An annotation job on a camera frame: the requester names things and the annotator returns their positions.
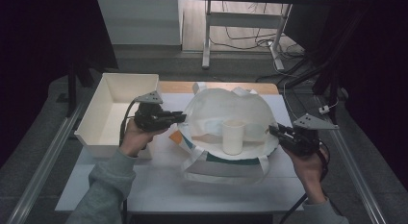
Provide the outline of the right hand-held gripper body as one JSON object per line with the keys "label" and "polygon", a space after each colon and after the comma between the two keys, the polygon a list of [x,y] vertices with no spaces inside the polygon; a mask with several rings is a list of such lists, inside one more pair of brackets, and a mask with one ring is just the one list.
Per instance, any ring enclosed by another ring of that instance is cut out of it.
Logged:
{"label": "right hand-held gripper body", "polygon": [[319,130],[338,128],[338,125],[306,113],[294,121],[292,127],[281,126],[281,146],[296,156],[310,156],[319,150]]}

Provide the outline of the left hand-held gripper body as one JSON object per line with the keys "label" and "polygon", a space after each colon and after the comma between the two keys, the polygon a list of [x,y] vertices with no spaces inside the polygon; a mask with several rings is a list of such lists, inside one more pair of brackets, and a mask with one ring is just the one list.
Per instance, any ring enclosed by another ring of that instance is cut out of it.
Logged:
{"label": "left hand-held gripper body", "polygon": [[151,91],[135,98],[139,103],[135,112],[136,125],[146,132],[156,132],[167,128],[164,111],[161,107],[163,100],[157,91]]}

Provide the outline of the white plastic bin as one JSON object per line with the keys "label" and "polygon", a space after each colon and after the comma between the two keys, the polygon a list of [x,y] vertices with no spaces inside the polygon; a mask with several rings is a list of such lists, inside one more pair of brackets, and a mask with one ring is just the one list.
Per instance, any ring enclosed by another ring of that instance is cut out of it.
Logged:
{"label": "white plastic bin", "polygon": [[94,158],[110,158],[119,145],[121,122],[138,96],[160,91],[157,74],[104,73],[75,136]]}

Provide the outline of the white cup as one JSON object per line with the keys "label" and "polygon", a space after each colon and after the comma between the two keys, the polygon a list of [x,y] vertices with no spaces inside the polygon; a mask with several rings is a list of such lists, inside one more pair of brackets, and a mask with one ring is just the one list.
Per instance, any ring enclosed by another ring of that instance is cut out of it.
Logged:
{"label": "white cup", "polygon": [[228,155],[239,155],[243,149],[245,123],[240,120],[225,120],[222,123],[222,150]]}

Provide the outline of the white tote bag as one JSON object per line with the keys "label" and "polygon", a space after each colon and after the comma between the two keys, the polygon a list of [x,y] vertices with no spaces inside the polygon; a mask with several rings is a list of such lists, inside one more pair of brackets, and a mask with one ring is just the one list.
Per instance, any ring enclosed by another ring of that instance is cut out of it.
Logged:
{"label": "white tote bag", "polygon": [[[189,153],[182,163],[190,181],[244,185],[256,184],[269,173],[269,156],[278,138],[268,129],[277,126],[267,101],[254,89],[210,88],[195,83],[194,96],[184,109],[186,120],[170,138]],[[242,151],[227,154],[222,149],[222,127],[229,121],[242,124]]]}

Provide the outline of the person's left hand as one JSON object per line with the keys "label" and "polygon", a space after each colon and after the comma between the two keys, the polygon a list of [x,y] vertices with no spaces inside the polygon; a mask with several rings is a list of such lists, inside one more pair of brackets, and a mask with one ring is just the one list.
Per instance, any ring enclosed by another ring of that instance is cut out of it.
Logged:
{"label": "person's left hand", "polygon": [[166,129],[155,132],[145,132],[137,127],[136,122],[133,119],[130,119],[127,123],[124,138],[119,150],[126,156],[135,158],[139,151],[153,140],[154,136],[160,135],[164,132],[166,132]]}

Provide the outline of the person's right hand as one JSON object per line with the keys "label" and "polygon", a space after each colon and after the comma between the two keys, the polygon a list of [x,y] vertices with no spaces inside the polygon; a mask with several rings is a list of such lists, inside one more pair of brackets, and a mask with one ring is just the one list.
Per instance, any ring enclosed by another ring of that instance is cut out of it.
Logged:
{"label": "person's right hand", "polygon": [[327,199],[323,193],[320,179],[327,154],[320,150],[313,155],[299,157],[287,149],[284,151],[293,162],[294,172],[304,187],[308,203],[311,205],[325,203]]}

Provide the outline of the black stand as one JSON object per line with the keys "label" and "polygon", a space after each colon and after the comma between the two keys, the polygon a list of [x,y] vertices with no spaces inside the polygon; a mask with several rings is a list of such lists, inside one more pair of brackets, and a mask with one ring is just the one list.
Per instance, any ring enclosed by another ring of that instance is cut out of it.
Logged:
{"label": "black stand", "polygon": [[338,88],[340,77],[341,56],[345,48],[366,14],[366,10],[361,7],[355,8],[350,17],[345,21],[345,25],[338,34],[338,39],[332,45],[332,50],[325,56],[320,65],[316,65],[313,70],[309,70],[299,75],[295,80],[289,81],[283,85],[284,89],[293,88],[306,80],[318,76],[312,86],[312,92],[315,95],[322,95],[329,89],[329,105],[336,106],[338,101]]}
{"label": "black stand", "polygon": [[76,80],[79,80],[83,87],[91,87],[94,80],[90,74],[91,62],[89,58],[82,58],[74,61],[68,68],[68,111],[66,116],[73,115],[77,105]]}

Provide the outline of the white cabinet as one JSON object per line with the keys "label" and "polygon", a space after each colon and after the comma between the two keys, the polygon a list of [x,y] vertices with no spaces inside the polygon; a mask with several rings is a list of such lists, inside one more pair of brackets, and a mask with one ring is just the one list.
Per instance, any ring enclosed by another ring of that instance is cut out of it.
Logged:
{"label": "white cabinet", "polygon": [[97,0],[112,44],[180,45],[178,0]]}

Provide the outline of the aluminium rail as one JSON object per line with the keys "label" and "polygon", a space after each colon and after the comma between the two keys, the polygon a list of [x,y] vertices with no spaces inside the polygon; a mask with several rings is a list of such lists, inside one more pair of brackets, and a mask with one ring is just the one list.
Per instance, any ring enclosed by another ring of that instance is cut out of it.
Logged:
{"label": "aluminium rail", "polygon": [[355,141],[356,137],[347,138],[344,102],[339,98],[334,102],[317,96],[314,99],[319,107],[327,104],[330,109],[322,118],[339,125],[338,130],[322,132],[331,152],[329,178],[324,184],[336,211],[346,216],[350,224],[390,224],[370,187],[371,176],[365,175],[364,162],[354,155],[354,147],[361,147],[361,143]]}
{"label": "aluminium rail", "polygon": [[72,112],[71,116],[66,117],[63,120],[62,125],[48,146],[47,151],[45,152],[29,184],[26,186],[24,192],[14,207],[13,212],[6,224],[24,224],[26,221],[52,168],[55,165],[58,156],[63,150],[64,144],[75,122],[77,121],[81,112],[84,110],[85,105],[86,102],[79,102],[77,108]]}

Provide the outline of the white desk frame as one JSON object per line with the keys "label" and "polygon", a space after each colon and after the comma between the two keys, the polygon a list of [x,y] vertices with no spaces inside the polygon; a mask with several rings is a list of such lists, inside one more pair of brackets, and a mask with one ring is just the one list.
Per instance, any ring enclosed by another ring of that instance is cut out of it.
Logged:
{"label": "white desk frame", "polygon": [[[242,27],[242,28],[268,28],[276,29],[277,36],[274,41],[268,42],[268,49],[273,57],[273,63],[277,70],[283,70],[281,58],[277,47],[284,31],[287,18],[293,4],[317,4],[329,3],[331,0],[205,0],[205,38],[203,43],[202,68],[210,67],[210,32],[211,27]],[[234,1],[234,2],[257,2],[257,3],[280,3],[284,5],[284,10],[280,15],[276,14],[249,14],[240,12],[213,12],[212,3],[214,1]]]}

